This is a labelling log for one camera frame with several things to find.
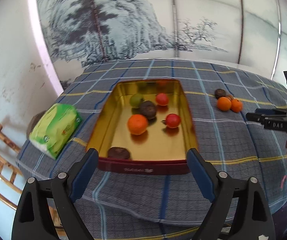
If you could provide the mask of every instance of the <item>brown round object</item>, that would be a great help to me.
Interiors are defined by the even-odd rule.
[[[156,117],[157,107],[151,101],[144,101],[139,107],[139,111],[148,120],[154,119]]]
[[[218,88],[215,90],[215,98],[221,98],[226,96],[226,91],[224,89]]]
[[[229,98],[229,99],[230,99],[230,101],[234,99],[234,96],[233,96],[233,95],[231,95],[231,94],[226,95],[226,97],[227,97],[227,98]]]
[[[108,150],[108,157],[115,159],[130,159],[130,152],[122,147],[111,147]]]

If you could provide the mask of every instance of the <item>green lime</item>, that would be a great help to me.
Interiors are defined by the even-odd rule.
[[[135,94],[130,98],[129,103],[133,108],[139,108],[143,101],[144,96],[142,94]]]

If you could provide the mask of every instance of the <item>gold tray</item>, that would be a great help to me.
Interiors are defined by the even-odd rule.
[[[139,136],[131,135],[127,128],[129,117],[138,113],[129,104],[131,96],[136,93],[141,93],[145,100],[153,103],[156,103],[158,93],[166,93],[169,97],[168,106],[157,106],[157,118],[150,121],[147,131]],[[177,129],[166,128],[161,122],[170,113],[181,117]],[[110,159],[107,155],[111,147],[128,149],[130,162],[186,160],[186,152],[190,148],[197,149],[198,144],[180,82],[173,79],[119,82],[100,113],[86,149],[95,148],[100,159]]]

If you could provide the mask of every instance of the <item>logo on tray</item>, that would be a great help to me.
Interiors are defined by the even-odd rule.
[[[150,173],[153,172],[154,169],[133,169],[133,168],[124,168],[124,171],[133,171],[133,172],[146,172]]]

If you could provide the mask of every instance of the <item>gray tablecloth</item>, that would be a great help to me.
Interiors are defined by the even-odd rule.
[[[114,85],[151,78],[180,80],[192,112],[203,158],[233,178],[255,176],[272,212],[287,201],[286,134],[264,130],[245,119],[256,108],[287,108],[287,90],[280,84],[242,70],[215,64],[178,60],[129,60],[86,69],[57,99],[74,105],[83,122],[57,158],[52,160],[29,141],[17,158],[28,178],[53,178],[67,171],[85,152],[93,126]],[[222,88],[243,102],[241,113],[217,109],[213,93]],[[210,203],[191,174],[130,175],[96,170],[75,206],[95,238],[164,237],[189,239],[204,219]],[[236,202],[228,219],[233,217]]]

